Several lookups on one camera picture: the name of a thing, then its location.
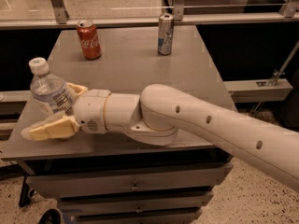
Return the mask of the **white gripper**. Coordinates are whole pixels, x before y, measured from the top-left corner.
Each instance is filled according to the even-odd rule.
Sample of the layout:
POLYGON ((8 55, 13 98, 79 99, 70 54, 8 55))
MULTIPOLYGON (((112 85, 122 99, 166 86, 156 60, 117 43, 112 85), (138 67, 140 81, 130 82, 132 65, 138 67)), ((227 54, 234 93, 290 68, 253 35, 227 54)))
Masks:
POLYGON ((67 86, 72 97, 78 98, 74 104, 74 116, 68 116, 64 111, 55 113, 24 128, 21 131, 23 138, 29 141, 64 139, 74 136, 80 127, 85 133, 107 132, 104 111, 111 91, 88 91, 87 87, 71 82, 68 82, 67 86))

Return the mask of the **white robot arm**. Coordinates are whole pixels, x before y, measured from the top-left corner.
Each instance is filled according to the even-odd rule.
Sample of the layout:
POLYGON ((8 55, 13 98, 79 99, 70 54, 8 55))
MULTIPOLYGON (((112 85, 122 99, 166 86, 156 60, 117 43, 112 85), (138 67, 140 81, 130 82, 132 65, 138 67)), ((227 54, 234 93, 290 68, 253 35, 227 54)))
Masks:
POLYGON ((153 84, 140 94, 80 89, 74 114, 60 111, 21 131, 31 141, 85 133, 123 133, 146 144, 171 144, 195 134, 285 186, 299 191, 299 133, 153 84))

